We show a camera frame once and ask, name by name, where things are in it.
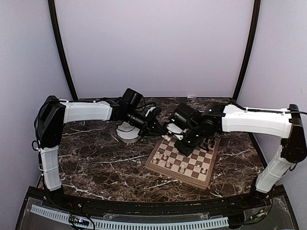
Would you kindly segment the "wooden chessboard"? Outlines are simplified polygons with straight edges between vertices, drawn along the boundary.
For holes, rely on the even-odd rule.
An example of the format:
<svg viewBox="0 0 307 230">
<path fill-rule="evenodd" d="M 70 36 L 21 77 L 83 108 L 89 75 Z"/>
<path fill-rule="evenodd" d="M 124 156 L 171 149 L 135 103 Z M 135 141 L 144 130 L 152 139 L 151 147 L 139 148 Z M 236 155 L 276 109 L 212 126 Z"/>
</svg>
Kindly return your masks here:
<svg viewBox="0 0 307 230">
<path fill-rule="evenodd" d="M 174 146 L 176 140 L 176 137 L 172 137 L 170 141 L 159 138 L 145 163 L 145 167 L 183 183 L 206 189 L 213 171 L 220 139 L 209 140 L 207 142 L 208 150 L 197 147 L 189 156 L 184 156 L 178 152 Z M 157 163 L 153 163 L 153 157 L 157 158 Z M 167 161 L 170 161 L 169 168 L 166 167 Z M 184 173 L 180 173 L 182 164 L 185 165 Z M 201 167 L 199 171 L 196 170 L 198 164 Z M 202 173 L 203 169 L 207 169 L 206 174 Z"/>
</svg>

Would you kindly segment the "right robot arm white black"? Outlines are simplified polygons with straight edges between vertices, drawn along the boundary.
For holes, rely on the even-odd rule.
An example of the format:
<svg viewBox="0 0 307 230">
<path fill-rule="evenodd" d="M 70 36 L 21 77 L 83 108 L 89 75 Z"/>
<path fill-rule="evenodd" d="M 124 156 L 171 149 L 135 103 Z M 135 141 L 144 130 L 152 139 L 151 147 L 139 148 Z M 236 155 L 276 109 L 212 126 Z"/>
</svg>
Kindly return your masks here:
<svg viewBox="0 0 307 230">
<path fill-rule="evenodd" d="M 166 130 L 177 136 L 175 147 L 188 156 L 206 138 L 216 133 L 247 132 L 254 135 L 267 161 L 256 177 L 253 191 L 245 196 L 245 204 L 255 208 L 263 194 L 307 157 L 302 111 L 296 104 L 287 108 L 263 109 L 242 107 L 236 102 L 210 103 L 197 110 L 180 103 L 169 118 Z"/>
</svg>

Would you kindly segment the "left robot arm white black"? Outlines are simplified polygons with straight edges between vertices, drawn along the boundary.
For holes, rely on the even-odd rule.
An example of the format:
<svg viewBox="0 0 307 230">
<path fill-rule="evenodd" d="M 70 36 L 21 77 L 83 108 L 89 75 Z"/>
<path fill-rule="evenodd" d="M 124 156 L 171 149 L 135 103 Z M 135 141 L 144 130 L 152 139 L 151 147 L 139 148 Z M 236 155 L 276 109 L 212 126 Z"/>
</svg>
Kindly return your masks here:
<svg viewBox="0 0 307 230">
<path fill-rule="evenodd" d="M 68 199 L 59 190 L 61 185 L 58 149 L 66 124 L 72 122 L 104 121 L 118 122 L 117 136 L 126 143 L 134 143 L 141 137 L 160 137 L 165 128 L 157 120 L 162 109 L 155 103 L 144 103 L 144 96 L 133 89 L 126 89 L 118 98 L 101 98 L 91 101 L 69 101 L 54 95 L 46 98 L 34 121 L 34 149 L 39 152 L 40 171 L 49 194 L 49 201 L 57 209 L 63 209 Z"/>
</svg>

